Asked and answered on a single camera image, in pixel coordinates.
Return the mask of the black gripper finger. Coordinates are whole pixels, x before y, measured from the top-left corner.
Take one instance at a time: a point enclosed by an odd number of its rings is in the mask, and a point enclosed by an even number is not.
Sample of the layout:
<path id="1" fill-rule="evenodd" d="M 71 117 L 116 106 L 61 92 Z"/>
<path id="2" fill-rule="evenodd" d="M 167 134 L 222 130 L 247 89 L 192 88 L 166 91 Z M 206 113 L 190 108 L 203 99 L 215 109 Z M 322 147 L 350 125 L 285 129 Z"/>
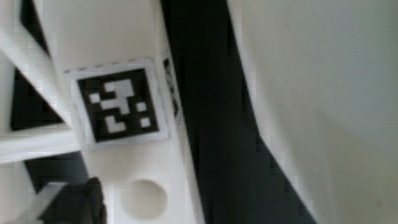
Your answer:
<path id="1" fill-rule="evenodd" d="M 107 224 L 105 196 L 98 178 L 63 187 L 39 220 L 45 224 Z"/>

